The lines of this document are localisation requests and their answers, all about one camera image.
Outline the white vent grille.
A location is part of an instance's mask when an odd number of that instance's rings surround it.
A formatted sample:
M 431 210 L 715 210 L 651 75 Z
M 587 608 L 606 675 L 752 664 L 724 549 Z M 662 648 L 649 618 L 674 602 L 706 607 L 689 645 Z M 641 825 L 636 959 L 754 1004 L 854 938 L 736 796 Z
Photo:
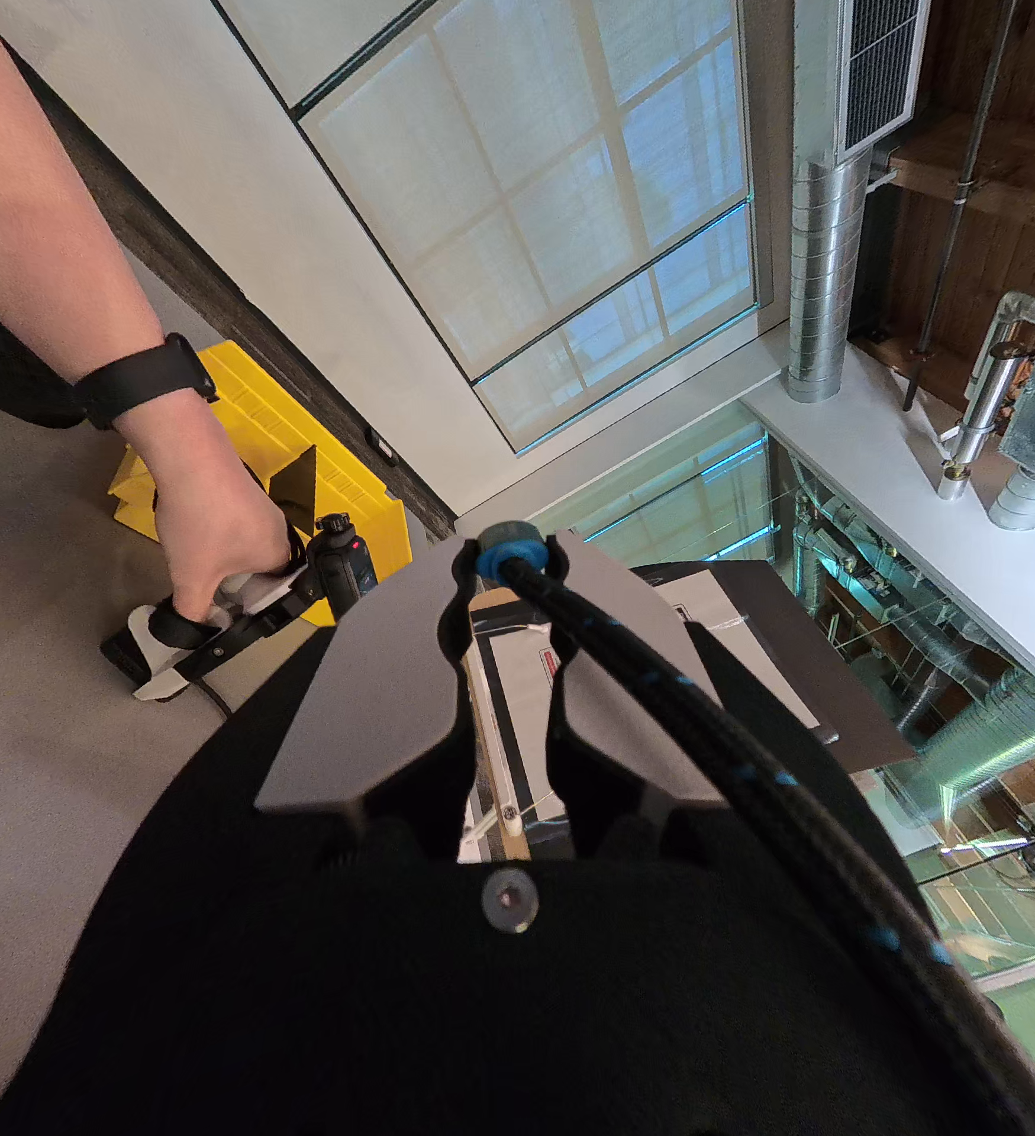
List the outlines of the white vent grille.
M 837 160 L 845 162 L 909 122 L 923 64 L 928 1 L 841 5 Z

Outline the person's left forearm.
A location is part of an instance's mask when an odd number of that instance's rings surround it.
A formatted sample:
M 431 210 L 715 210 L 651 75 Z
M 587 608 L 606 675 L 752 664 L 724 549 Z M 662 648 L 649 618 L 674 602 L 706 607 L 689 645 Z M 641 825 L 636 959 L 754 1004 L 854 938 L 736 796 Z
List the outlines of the person's left forearm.
M 0 321 L 69 382 L 164 343 L 112 231 L 1 41 Z

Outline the person's left hand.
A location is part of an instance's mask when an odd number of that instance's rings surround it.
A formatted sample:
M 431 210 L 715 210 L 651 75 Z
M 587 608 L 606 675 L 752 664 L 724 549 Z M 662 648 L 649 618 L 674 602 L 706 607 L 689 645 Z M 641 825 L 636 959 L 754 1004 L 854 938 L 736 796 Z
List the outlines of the person's left hand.
M 291 550 L 285 518 L 194 390 L 174 390 L 114 421 L 155 478 L 157 537 L 173 605 L 205 621 L 227 577 L 276 574 Z

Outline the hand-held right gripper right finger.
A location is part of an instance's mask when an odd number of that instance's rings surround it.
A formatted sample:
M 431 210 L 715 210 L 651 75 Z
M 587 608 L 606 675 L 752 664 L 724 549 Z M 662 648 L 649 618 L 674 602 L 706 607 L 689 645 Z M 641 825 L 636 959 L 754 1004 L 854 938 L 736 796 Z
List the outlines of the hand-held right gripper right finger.
M 706 694 L 715 690 L 685 623 L 656 588 L 571 531 L 554 536 L 559 578 L 638 635 Z M 558 655 L 546 772 L 573 847 L 595 854 L 618 818 L 642 815 L 663 832 L 676 808 L 725 807 L 720 792 L 627 690 L 553 625 Z

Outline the thin dark ceiling pipe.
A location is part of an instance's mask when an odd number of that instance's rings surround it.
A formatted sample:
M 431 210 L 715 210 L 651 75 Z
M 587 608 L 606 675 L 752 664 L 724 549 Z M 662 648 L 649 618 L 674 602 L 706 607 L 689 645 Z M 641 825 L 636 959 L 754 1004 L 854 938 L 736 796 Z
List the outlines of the thin dark ceiling pipe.
M 990 122 L 990 111 L 993 105 L 995 89 L 998 87 L 1001 65 L 1005 58 L 1005 49 L 1010 36 L 1011 25 L 1015 20 L 1017 5 L 1018 3 L 1016 1 L 1003 1 L 999 7 L 998 24 L 995 25 L 994 37 L 992 40 L 990 60 L 983 74 L 979 100 L 975 107 L 973 126 L 968 133 L 965 149 L 965 160 L 962 167 L 960 167 L 959 175 L 955 179 L 955 187 L 953 189 L 951 208 L 948 218 L 948 228 L 946 232 L 944 232 L 944 239 L 940 248 L 940 258 L 937 258 L 936 264 L 936 276 L 934 277 L 933 289 L 930 291 L 930 301 L 928 302 L 924 315 L 920 335 L 918 335 L 913 348 L 913 368 L 911 368 L 909 374 L 905 396 L 901 406 L 901 411 L 904 414 L 908 414 L 913 407 L 916 395 L 918 390 L 920 390 L 923 371 L 927 361 L 930 359 L 933 335 L 936 329 L 936 316 L 937 311 L 940 311 L 940 303 L 944 289 L 946 289 L 948 274 L 953 251 L 955 250 L 957 236 L 960 225 L 962 225 L 965 209 L 970 197 L 970 192 L 973 191 L 975 182 L 975 167 L 979 159 L 979 150 L 986 125 L 988 125 Z

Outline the monitor with wooden frame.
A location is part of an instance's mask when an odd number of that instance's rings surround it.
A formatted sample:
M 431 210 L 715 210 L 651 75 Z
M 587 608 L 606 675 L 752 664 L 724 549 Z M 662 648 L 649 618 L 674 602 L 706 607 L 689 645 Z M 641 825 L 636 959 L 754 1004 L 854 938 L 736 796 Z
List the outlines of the monitor with wooden frame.
M 899 853 L 936 845 L 934 832 L 911 822 L 885 786 L 883 768 L 911 760 L 888 708 L 863 682 L 866 657 L 853 669 L 830 646 L 768 563 L 657 563 L 637 575 L 684 621 L 696 621 L 762 678 L 809 725 L 850 774 Z M 511 592 L 494 588 L 470 605 L 471 692 L 483 715 L 484 788 L 467 807 L 464 852 L 484 859 L 489 842 L 520 858 L 564 853 L 564 803 L 550 790 L 543 730 L 558 659 L 548 623 Z

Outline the silver pipe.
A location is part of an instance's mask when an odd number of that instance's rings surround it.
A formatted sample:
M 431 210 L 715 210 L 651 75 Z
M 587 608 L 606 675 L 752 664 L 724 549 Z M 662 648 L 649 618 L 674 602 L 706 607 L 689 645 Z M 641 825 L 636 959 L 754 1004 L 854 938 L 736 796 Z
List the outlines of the silver pipe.
M 942 467 L 936 490 L 941 500 L 950 502 L 965 495 L 974 463 L 978 461 L 983 448 L 995 431 L 1005 396 L 1023 364 L 1029 359 L 1030 350 L 1015 340 L 1000 342 L 990 349 L 988 362 L 975 383 L 965 418 L 959 424 L 955 445 Z

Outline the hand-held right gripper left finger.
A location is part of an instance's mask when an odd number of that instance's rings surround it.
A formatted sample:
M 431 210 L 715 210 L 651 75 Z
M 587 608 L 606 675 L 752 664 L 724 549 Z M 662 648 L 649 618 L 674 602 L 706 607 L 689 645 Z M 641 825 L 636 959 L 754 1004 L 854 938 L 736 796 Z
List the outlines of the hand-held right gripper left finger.
M 311 678 L 295 685 L 257 812 L 464 834 L 476 779 L 464 655 L 478 552 L 473 540 L 443 541 L 339 619 Z

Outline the black wristband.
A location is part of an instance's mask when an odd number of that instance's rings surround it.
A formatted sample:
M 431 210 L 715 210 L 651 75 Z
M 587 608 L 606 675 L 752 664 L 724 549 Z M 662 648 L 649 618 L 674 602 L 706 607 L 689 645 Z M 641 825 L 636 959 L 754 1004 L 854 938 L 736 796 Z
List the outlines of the black wristband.
M 160 346 L 91 371 L 73 385 L 73 395 L 95 431 L 106 432 L 137 406 L 182 390 L 193 390 L 210 406 L 220 398 L 194 346 L 180 333 L 170 333 Z

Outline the large window with shade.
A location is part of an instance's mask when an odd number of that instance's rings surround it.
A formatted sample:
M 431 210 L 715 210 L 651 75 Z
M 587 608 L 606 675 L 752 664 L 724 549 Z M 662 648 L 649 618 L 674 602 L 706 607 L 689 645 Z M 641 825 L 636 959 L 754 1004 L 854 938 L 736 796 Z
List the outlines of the large window with shade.
M 763 300 L 741 2 L 215 2 L 515 453 Z

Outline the yellow plastic bin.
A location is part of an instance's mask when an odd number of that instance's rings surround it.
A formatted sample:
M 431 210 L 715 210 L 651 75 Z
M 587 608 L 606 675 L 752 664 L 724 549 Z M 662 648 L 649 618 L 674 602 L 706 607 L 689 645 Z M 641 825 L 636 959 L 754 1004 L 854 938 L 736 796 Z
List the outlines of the yellow plastic bin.
M 218 393 L 218 401 L 207 406 L 211 407 L 241 462 L 267 496 L 272 476 L 306 448 L 315 446 L 318 452 L 315 504 L 323 513 L 347 512 L 353 523 L 358 521 L 357 532 L 368 546 L 378 583 L 411 562 L 404 504 L 389 498 L 383 481 L 342 446 L 309 411 L 298 406 L 297 400 L 242 348 L 225 341 L 202 351 L 199 357 Z M 142 532 L 159 543 L 155 478 L 127 444 L 111 493 L 122 500 L 116 512 L 124 513 L 123 520 L 128 524 L 139 512 L 134 490 L 137 481 L 144 490 L 142 503 L 147 526 Z

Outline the round silver air duct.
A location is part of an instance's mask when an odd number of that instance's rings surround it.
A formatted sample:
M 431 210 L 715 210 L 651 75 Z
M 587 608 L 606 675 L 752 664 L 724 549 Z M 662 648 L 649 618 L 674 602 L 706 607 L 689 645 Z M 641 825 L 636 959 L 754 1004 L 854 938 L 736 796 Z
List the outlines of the round silver air duct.
M 841 387 L 870 152 L 794 175 L 791 216 L 790 336 L 786 390 L 815 406 Z

